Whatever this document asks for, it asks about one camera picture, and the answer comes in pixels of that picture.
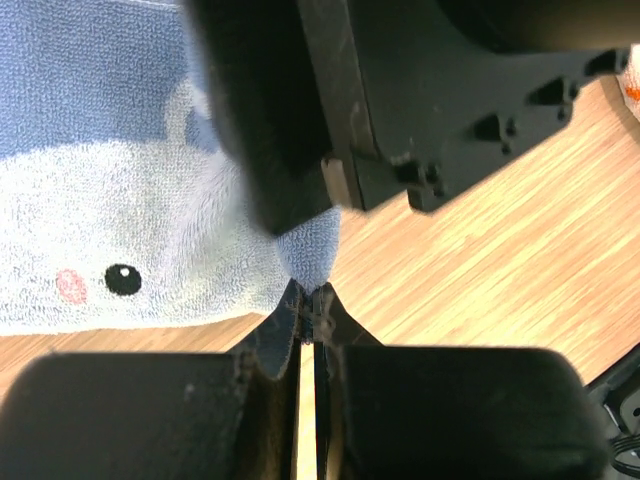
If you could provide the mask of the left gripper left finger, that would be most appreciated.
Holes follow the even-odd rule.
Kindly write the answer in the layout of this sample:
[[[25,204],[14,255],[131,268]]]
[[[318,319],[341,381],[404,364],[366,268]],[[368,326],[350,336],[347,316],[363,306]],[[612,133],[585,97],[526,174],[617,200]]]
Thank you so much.
[[[225,353],[53,353],[1,409],[5,479],[292,479],[301,291]]]

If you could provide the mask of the orange and white towel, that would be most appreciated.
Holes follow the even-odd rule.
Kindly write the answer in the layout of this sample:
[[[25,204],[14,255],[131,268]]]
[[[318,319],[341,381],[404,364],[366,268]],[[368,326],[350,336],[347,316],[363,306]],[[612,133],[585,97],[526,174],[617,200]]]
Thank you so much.
[[[618,76],[618,83],[624,102],[637,120],[640,120],[640,45],[630,49],[628,64]]]

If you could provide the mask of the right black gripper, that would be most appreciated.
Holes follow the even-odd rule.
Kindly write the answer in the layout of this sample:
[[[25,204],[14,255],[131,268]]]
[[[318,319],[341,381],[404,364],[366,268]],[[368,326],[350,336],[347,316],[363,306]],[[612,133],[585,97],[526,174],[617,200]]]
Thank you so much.
[[[333,203],[432,212],[565,128],[623,71],[635,1],[302,1]]]

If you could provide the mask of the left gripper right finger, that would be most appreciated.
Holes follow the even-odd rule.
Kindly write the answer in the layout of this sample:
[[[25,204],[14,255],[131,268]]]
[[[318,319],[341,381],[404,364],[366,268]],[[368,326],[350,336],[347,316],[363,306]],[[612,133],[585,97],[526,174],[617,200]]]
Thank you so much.
[[[599,479],[609,447],[567,359],[386,346],[332,286],[312,296],[321,479]]]

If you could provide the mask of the blue bear towel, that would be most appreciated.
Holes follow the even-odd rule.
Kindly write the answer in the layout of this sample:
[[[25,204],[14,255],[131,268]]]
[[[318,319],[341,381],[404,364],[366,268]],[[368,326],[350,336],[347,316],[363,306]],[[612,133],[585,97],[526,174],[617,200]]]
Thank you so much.
[[[325,283],[330,210],[249,216],[178,1],[1,5],[1,332],[214,323]]]

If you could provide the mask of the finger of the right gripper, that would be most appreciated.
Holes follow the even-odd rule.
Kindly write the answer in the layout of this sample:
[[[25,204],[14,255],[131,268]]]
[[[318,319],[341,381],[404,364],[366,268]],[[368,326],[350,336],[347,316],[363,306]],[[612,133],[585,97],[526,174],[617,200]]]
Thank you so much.
[[[248,177],[254,221],[284,234],[331,206],[332,144],[293,1],[186,4],[220,142]]]

